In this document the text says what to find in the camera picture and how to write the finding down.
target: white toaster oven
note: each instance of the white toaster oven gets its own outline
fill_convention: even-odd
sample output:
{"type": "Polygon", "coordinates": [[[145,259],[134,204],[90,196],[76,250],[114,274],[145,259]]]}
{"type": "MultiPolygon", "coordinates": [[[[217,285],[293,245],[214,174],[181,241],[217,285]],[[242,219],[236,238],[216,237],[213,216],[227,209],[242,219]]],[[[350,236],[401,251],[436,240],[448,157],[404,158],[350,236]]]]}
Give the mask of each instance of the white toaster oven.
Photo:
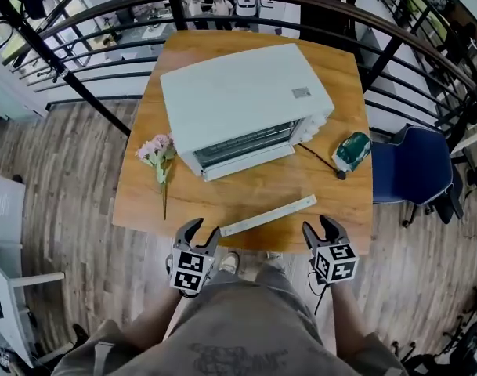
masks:
{"type": "Polygon", "coordinates": [[[161,87],[178,155],[206,181],[294,153],[334,110],[296,44],[180,68],[161,87]]]}

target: toaster oven control knob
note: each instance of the toaster oven control knob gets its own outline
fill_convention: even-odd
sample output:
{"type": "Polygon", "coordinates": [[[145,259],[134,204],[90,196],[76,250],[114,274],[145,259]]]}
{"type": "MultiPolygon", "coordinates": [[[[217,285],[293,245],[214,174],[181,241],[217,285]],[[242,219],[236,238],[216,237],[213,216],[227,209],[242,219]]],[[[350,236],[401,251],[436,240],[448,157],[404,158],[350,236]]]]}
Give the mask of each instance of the toaster oven control knob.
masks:
{"type": "Polygon", "coordinates": [[[306,128],[306,132],[308,132],[310,135],[315,135],[318,132],[318,127],[314,124],[311,124],[306,128]]]}
{"type": "Polygon", "coordinates": [[[301,141],[302,141],[302,142],[308,142],[308,141],[310,141],[311,139],[313,139],[313,135],[309,134],[308,132],[305,132],[305,133],[302,134],[302,136],[301,136],[301,141]]]}
{"type": "Polygon", "coordinates": [[[327,122],[327,119],[322,114],[318,114],[316,116],[313,116],[312,122],[314,125],[321,127],[322,125],[325,125],[325,123],[327,122]]]}

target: wooden table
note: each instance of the wooden table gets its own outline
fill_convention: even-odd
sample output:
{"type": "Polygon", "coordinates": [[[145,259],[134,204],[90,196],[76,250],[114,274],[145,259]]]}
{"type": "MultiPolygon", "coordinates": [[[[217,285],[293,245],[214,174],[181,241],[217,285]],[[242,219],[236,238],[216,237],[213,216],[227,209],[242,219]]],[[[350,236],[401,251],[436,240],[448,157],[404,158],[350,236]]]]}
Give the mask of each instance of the wooden table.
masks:
{"type": "Polygon", "coordinates": [[[115,225],[172,237],[183,223],[203,217],[204,224],[195,240],[204,242],[215,226],[227,226],[314,193],[317,205],[223,238],[221,245],[252,250],[305,251],[302,222],[310,222],[323,236],[318,215],[325,214],[346,228],[360,253],[368,252],[372,227],[370,157],[341,181],[324,163],[297,146],[291,156],[209,183],[196,177],[177,158],[168,183],[165,221],[154,170],[136,157],[136,151],[145,141],[169,131],[160,84],[162,74],[226,54],[284,43],[298,45],[335,105],[327,124],[306,145],[331,161],[332,153],[343,139],[354,131],[369,132],[360,77],[352,54],[270,34],[178,31],[165,43],[139,106],[118,183],[115,225]]]}

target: wooden floor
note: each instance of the wooden floor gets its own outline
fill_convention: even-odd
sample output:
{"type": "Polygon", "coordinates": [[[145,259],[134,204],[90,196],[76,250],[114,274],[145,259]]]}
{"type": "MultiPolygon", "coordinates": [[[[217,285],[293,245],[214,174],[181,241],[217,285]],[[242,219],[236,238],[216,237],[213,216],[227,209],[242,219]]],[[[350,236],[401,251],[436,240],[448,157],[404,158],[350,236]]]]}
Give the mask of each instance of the wooden floor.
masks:
{"type": "MultiPolygon", "coordinates": [[[[107,106],[132,124],[136,101],[107,106]]],[[[0,174],[21,174],[27,185],[24,275],[66,274],[62,285],[26,290],[44,347],[70,341],[72,323],[92,333],[106,318],[124,324],[136,317],[157,297],[171,241],[111,225],[126,138],[83,103],[62,105],[38,123],[1,123],[0,137],[0,174]]],[[[474,155],[477,161],[477,150],[474,155]]],[[[477,190],[464,208],[462,222],[444,226],[436,215],[421,214],[405,230],[399,222],[406,205],[374,206],[374,242],[354,289],[369,329],[385,342],[415,340],[430,353],[445,342],[442,332],[452,328],[477,284],[477,190]]],[[[243,276],[251,279],[259,259],[242,255],[243,276]]],[[[308,258],[287,255],[284,261],[293,285],[314,308],[308,258]]],[[[317,319],[329,348],[330,307],[327,294],[317,319]]]]}

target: white ruler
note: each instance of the white ruler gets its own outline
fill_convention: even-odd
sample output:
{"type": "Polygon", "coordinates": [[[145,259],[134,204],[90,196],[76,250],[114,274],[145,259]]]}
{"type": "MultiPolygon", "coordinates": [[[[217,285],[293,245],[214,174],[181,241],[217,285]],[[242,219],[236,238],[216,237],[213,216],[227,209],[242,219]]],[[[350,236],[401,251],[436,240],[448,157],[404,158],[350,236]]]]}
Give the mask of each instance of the white ruler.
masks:
{"type": "Polygon", "coordinates": [[[221,235],[223,237],[228,237],[230,235],[240,233],[241,231],[249,230],[267,222],[277,220],[280,217],[291,215],[292,213],[299,212],[302,209],[309,208],[309,206],[313,206],[315,203],[315,195],[310,195],[301,199],[300,201],[292,202],[291,204],[286,204],[281,208],[262,213],[262,215],[250,217],[249,219],[242,220],[241,222],[235,222],[229,226],[221,227],[221,235]]]}

